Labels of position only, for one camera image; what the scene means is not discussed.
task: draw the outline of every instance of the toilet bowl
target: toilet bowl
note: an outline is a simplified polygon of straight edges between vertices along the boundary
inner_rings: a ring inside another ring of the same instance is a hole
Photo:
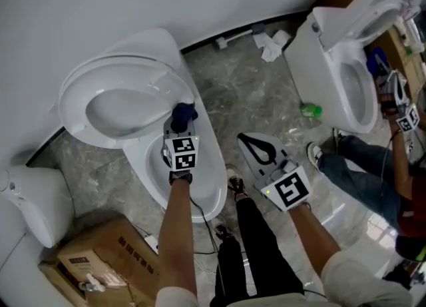
[[[353,133],[372,130],[377,95],[363,48],[419,3],[353,0],[346,9],[316,7],[308,15],[284,56],[300,98],[322,107],[323,123]]]
[[[123,149],[151,196],[167,207],[170,168],[162,159],[163,126],[178,103],[194,103],[200,137],[190,193],[206,220],[222,210],[226,167],[206,109],[178,46],[164,29],[149,29],[78,66],[59,95],[59,115],[79,140]],[[192,221],[204,222],[192,206]]]
[[[0,174],[0,195],[22,212],[39,242],[51,248],[68,231],[74,205],[59,170],[14,166]]]

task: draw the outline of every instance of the red shirt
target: red shirt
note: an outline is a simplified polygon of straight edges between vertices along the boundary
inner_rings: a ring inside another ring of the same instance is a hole
[[[426,238],[426,176],[413,178],[413,200],[402,198],[398,225],[408,237]]]

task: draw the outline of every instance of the black pants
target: black pants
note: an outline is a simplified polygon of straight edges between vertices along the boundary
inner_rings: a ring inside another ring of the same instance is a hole
[[[282,256],[274,233],[254,201],[245,198],[236,205],[242,241],[258,291],[256,297],[303,294],[303,284]],[[220,270],[218,267],[216,271],[216,296],[210,307],[223,307],[249,299],[240,243],[235,238],[227,238],[220,245],[219,264]]]

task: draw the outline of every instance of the blue cloth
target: blue cloth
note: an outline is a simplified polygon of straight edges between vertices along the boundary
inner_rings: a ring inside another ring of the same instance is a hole
[[[351,135],[340,140],[337,150],[339,154],[324,153],[319,160],[319,170],[332,183],[399,230],[397,220],[402,197],[396,193],[393,185],[392,152],[387,152],[382,183],[380,176],[386,150],[384,147],[366,144]],[[345,158],[365,172],[350,170]]]

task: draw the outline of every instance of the white wall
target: white wall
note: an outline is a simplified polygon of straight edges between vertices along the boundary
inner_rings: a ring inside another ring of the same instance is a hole
[[[157,26],[167,28],[184,47],[240,25],[304,10],[312,2],[0,0],[0,170],[22,158],[21,153],[36,149],[60,127],[51,108],[67,74],[120,39]],[[0,211],[1,257],[22,235],[17,227],[22,220],[4,200],[0,209],[7,210]],[[40,248],[34,244],[29,242],[22,252],[35,266]],[[0,273],[0,296],[8,304],[26,306],[33,296],[33,305],[42,305],[25,270],[13,279],[21,278],[29,288],[16,294],[12,294],[13,284],[3,285],[4,275]]]

